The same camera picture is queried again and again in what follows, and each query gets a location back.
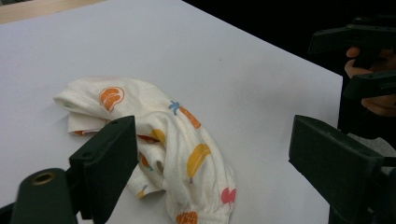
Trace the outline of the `white foam board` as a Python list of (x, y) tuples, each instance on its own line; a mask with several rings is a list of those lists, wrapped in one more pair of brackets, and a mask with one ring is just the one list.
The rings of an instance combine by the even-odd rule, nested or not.
[(0, 24), (0, 207), (84, 138), (53, 98), (78, 78), (144, 79), (185, 106), (233, 167), (230, 224), (327, 224), (289, 161), (295, 115), (335, 124), (342, 80), (180, 0), (106, 0)]

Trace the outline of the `light wooden table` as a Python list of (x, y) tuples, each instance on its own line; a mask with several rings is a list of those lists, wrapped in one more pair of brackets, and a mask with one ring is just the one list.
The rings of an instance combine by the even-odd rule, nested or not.
[(70, 9), (85, 7), (105, 0), (31, 0), (0, 6), (0, 24), (23, 21)]

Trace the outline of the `white fruit-print garment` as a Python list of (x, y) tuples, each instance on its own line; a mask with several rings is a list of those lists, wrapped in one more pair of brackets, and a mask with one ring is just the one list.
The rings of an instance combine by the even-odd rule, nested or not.
[(232, 168), (201, 122), (160, 88), (130, 77), (85, 77), (54, 102), (69, 112), (68, 131), (76, 135), (133, 115), (138, 164), (128, 189), (139, 199), (163, 190), (176, 224), (229, 224), (236, 198)]

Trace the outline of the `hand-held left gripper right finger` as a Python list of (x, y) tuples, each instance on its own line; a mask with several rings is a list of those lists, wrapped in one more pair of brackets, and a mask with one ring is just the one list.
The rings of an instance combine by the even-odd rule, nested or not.
[(297, 115), (289, 162), (329, 204), (328, 224), (396, 224), (396, 157)]

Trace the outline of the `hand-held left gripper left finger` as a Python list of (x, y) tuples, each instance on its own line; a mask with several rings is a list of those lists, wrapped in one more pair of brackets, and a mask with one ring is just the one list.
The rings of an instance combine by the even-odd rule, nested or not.
[(135, 120), (110, 121), (69, 158), (72, 202), (84, 219), (106, 224), (137, 165)]

